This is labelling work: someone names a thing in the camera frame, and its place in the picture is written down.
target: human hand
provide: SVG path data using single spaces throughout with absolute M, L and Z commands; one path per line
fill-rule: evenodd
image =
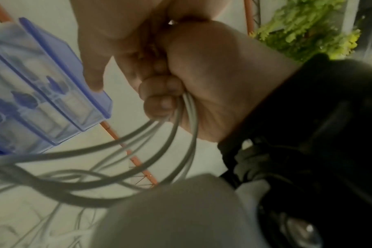
M 78 23 L 84 77 L 94 91 L 114 56 L 130 85 L 141 83 L 134 65 L 151 34 L 170 20 L 209 20 L 230 0 L 70 0 Z
M 138 62 L 139 95 L 148 117 L 171 114 L 184 90 L 194 99 L 199 138 L 219 142 L 299 65 L 219 22 L 173 25 L 156 38 L 166 53 Z M 190 131 L 184 113 L 181 126 Z

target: plastic storage box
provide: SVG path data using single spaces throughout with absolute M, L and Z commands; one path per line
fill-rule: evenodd
M 89 90 L 67 43 L 20 23 L 0 27 L 0 150 L 37 153 L 109 118 L 112 101 Z

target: floor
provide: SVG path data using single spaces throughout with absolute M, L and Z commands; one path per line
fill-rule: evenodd
M 77 25 L 68 0 L 0 0 L 0 4 L 13 18 L 26 17 L 32 22 L 67 41 L 77 53 Z M 247 33 L 244 14 L 244 1 L 233 0 L 218 20 Z M 108 121 L 120 135 L 125 135 L 147 121 L 143 112 L 143 103 L 138 95 L 129 87 L 123 74 L 114 61 L 111 61 L 105 72 L 105 91 L 114 101 L 113 116 Z M 166 140 L 171 124 L 167 124 L 155 136 L 151 143 L 139 153 L 142 161 L 154 154 Z M 150 172 L 158 181 L 163 179 L 177 166 L 189 145 L 190 135 L 180 130 L 175 142 L 167 154 L 150 168 Z M 217 144 L 198 141 L 195 161 L 190 175 L 213 173 L 220 175 L 226 169 L 221 160 Z

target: hand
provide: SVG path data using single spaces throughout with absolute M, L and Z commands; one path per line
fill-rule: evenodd
M 70 0 L 78 22 L 84 77 L 94 91 L 103 89 L 103 73 L 112 56 L 134 89 L 134 70 L 142 48 L 162 25 L 185 18 L 209 20 L 230 0 Z
M 190 92 L 199 116 L 199 138 L 218 142 L 299 65 L 219 22 L 188 22 L 156 38 L 167 55 L 138 63 L 140 97 L 150 118 L 171 114 L 176 97 Z M 165 76 L 167 71 L 173 76 Z M 190 130 L 187 114 L 181 126 Z

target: white surface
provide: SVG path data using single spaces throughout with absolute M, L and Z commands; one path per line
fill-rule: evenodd
M 77 53 L 77 25 L 68 0 L 0 0 L 3 7 L 13 18 L 26 17 L 32 22 L 69 43 Z M 246 33 L 246 21 L 243 0 L 233 0 L 225 12 L 218 18 L 234 28 Z M 109 120 L 111 127 L 119 134 L 125 135 L 147 121 L 143 112 L 143 103 L 129 87 L 123 74 L 112 60 L 105 72 L 105 91 L 114 101 L 113 117 Z M 153 139 L 151 144 L 139 153 L 145 161 L 165 141 L 171 124 L 167 124 Z M 181 161 L 190 135 L 180 130 L 174 144 L 150 171 L 158 180 L 163 179 Z M 190 174 L 211 172 L 220 175 L 225 171 L 220 152 L 216 144 L 199 141 L 195 162 Z
M 100 125 L 98 125 L 62 143 L 60 146 L 53 148 L 51 152 L 73 150 L 106 143 L 112 140 L 112 137 Z M 25 169 L 36 175 L 63 169 L 86 170 L 91 168 L 103 157 L 107 156 L 116 149 L 119 149 L 119 146 L 86 156 L 59 161 L 24 164 L 23 166 Z M 104 173 L 114 175 L 115 173 L 118 174 L 127 171 L 128 169 L 129 161 L 125 161 L 116 166 L 114 169 L 104 171 Z M 97 190 L 79 192 L 79 194 L 84 196 L 97 198 L 117 198 L 128 196 L 132 193 L 133 192 L 131 190 L 118 185 L 103 187 L 102 189 Z M 53 210 L 55 205 L 55 201 L 36 193 L 34 190 L 28 187 L 18 187 L 6 193 L 0 194 L 0 244 L 3 244 L 2 247 L 11 247 L 29 229 L 39 223 L 40 219 L 47 216 Z M 81 211 L 81 208 L 63 206 L 51 227 L 51 236 L 58 236 L 74 230 L 74 224 L 79 211 Z M 99 210 L 97 212 L 96 221 L 98 221 L 100 216 L 102 216 L 104 213 L 104 210 Z M 83 229 L 88 228 L 88 220 L 92 219 L 92 215 L 92 210 L 84 212 L 82 221 Z M 17 246 L 17 248 L 24 247 L 24 245 L 29 243 L 31 239 L 32 235 L 28 236 L 20 246 Z M 70 237 L 60 243 L 57 243 L 57 245 L 59 245 L 59 247 L 67 247 L 72 241 L 73 237 Z

